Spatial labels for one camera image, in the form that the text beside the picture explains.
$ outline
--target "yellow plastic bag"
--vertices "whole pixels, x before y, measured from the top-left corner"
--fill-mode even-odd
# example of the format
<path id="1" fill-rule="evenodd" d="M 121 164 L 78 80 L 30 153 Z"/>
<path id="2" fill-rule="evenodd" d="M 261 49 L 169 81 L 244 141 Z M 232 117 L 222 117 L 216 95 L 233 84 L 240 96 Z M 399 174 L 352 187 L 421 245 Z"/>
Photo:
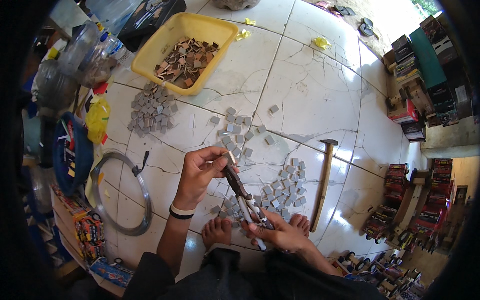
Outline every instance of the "yellow plastic bag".
<path id="1" fill-rule="evenodd" d="M 109 116 L 110 105 L 108 105 L 108 102 L 104 98 L 99 98 L 98 101 L 90 106 L 90 110 L 85 116 L 85 123 L 88 127 L 87 137 L 94 144 L 102 142 L 103 137 L 107 132 Z"/>

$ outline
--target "hammer head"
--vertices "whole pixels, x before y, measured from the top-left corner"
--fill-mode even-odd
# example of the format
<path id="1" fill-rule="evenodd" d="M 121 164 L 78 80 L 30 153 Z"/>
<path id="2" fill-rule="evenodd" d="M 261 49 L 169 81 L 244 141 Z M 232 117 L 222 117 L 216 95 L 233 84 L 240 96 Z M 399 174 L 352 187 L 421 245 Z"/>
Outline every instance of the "hammer head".
<path id="1" fill-rule="evenodd" d="M 325 143 L 325 144 L 332 144 L 333 146 L 338 145 L 338 141 L 333 140 L 333 139 L 320 140 L 320 142 Z"/>

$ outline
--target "wire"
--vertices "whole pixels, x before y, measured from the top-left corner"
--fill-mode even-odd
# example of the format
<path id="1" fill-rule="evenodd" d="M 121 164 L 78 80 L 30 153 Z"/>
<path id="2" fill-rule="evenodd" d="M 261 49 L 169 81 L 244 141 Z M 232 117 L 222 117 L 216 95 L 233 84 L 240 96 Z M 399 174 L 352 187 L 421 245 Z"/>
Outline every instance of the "wire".
<path id="1" fill-rule="evenodd" d="M 150 227 L 150 224 L 152 223 L 152 218 L 153 218 L 153 211 L 152 211 L 152 200 L 150 199 L 150 195 L 147 191 L 145 181 L 142 177 L 141 174 L 138 174 L 137 180 L 140 184 L 140 188 L 142 189 L 142 194 L 144 196 L 145 200 L 145 213 L 144 217 L 142 219 L 142 222 L 134 228 L 125 228 L 121 225 L 119 225 L 117 222 L 115 222 L 110 215 L 108 214 L 107 210 L 102 204 L 102 198 L 100 197 L 100 191 L 98 188 L 98 175 L 100 174 L 100 170 L 102 169 L 103 164 L 107 162 L 109 159 L 118 159 L 124 162 L 130 170 L 132 170 L 135 165 L 132 163 L 132 161 L 126 157 L 124 154 L 120 152 L 107 152 L 103 155 L 102 160 L 95 166 L 95 168 L 92 170 L 90 173 L 92 177 L 92 190 L 93 190 L 93 198 L 96 204 L 96 208 L 100 216 L 102 217 L 102 220 L 106 220 L 108 223 L 110 223 L 118 232 L 123 233 L 125 235 L 129 236 L 139 236 L 144 234 L 148 228 Z"/>

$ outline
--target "blue basket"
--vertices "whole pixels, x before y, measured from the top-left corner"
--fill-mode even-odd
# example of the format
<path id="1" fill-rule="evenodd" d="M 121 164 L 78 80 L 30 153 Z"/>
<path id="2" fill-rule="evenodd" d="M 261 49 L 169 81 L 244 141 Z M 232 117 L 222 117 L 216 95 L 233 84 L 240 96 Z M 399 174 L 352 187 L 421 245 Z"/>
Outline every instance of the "blue basket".
<path id="1" fill-rule="evenodd" d="M 66 196 L 71 196 L 76 188 L 83 184 L 88 178 L 88 174 L 90 173 L 93 164 L 93 143 L 87 137 L 87 128 L 79 124 L 71 112 L 65 112 L 60 118 L 65 121 L 65 124 L 68 124 L 70 120 L 72 120 L 73 123 L 73 139 L 75 140 L 75 176 L 72 178 L 68 175 L 69 164 L 63 161 L 63 152 L 65 148 L 64 139 L 59 141 L 58 138 L 67 133 L 60 120 L 55 127 L 53 140 L 53 168 L 61 191 Z"/>

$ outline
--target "yellow plastic basin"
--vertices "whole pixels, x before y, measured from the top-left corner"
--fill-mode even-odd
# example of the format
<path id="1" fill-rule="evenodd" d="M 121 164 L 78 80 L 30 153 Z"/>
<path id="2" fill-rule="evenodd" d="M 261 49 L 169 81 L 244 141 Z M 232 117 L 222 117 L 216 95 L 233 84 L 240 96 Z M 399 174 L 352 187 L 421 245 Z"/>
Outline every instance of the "yellow plastic basin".
<path id="1" fill-rule="evenodd" d="M 196 95 L 203 89 L 208 78 L 225 57 L 227 49 L 237 33 L 238 27 L 230 22 L 195 13 L 177 13 L 160 26 L 138 51 L 132 62 L 132 71 L 157 84 L 162 84 L 163 80 L 154 75 L 154 68 L 170 54 L 173 45 L 181 37 L 187 36 L 209 44 L 216 42 L 220 45 L 220 50 L 191 87 L 183 89 L 170 82 L 165 83 L 165 87 L 173 92 L 181 95 Z"/>

